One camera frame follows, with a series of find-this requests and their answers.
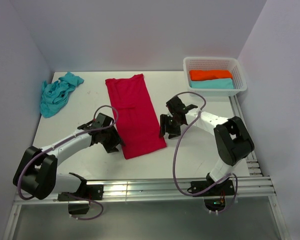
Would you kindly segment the crimson red t shirt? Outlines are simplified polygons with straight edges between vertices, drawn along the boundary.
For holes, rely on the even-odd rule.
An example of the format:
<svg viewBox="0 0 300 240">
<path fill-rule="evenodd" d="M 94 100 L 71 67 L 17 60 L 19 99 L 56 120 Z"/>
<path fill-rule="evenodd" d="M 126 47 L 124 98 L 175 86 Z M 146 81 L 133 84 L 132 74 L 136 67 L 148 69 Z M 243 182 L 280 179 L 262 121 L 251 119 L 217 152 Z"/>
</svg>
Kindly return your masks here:
<svg viewBox="0 0 300 240">
<path fill-rule="evenodd" d="M 129 160 L 167 147 L 160 137 L 157 119 L 143 74 L 105 80 L 110 104 L 117 112 L 116 129 L 124 141 L 124 158 Z"/>
</svg>

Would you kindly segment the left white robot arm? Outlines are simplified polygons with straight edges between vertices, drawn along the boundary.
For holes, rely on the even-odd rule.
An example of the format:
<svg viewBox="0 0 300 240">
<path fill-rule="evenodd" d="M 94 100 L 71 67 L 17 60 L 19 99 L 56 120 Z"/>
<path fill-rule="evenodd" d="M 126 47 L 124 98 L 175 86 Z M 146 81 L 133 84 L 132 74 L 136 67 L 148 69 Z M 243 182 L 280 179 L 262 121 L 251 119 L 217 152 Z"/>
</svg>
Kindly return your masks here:
<svg viewBox="0 0 300 240">
<path fill-rule="evenodd" d="M 30 196 L 43 200 L 51 193 L 70 194 L 76 200 L 89 195 L 87 180 L 73 172 L 58 174 L 57 168 L 77 152 L 95 144 L 105 151 L 118 152 L 125 143 L 114 126 L 112 117 L 99 113 L 91 121 L 80 125 L 71 135 L 45 147 L 28 147 L 15 172 L 12 183 Z"/>
</svg>

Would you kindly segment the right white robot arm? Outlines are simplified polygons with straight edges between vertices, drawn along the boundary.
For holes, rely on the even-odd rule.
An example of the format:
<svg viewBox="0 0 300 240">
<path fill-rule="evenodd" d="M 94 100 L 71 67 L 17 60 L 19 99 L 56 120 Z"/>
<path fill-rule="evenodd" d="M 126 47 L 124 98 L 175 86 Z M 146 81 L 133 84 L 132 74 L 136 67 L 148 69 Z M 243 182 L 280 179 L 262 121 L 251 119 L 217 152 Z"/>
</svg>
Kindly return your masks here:
<svg viewBox="0 0 300 240">
<path fill-rule="evenodd" d="M 243 123 L 243 120 L 218 116 L 203 111 L 203 106 L 185 105 L 178 96 L 166 102 L 167 114 L 160 115 L 160 132 L 162 138 L 181 138 L 187 128 L 192 126 L 206 131 L 214 136 L 219 159 L 214 168 L 207 174 L 206 189 L 212 195 L 219 194 L 224 183 L 233 173 L 235 167 L 255 149 L 254 142 Z"/>
</svg>

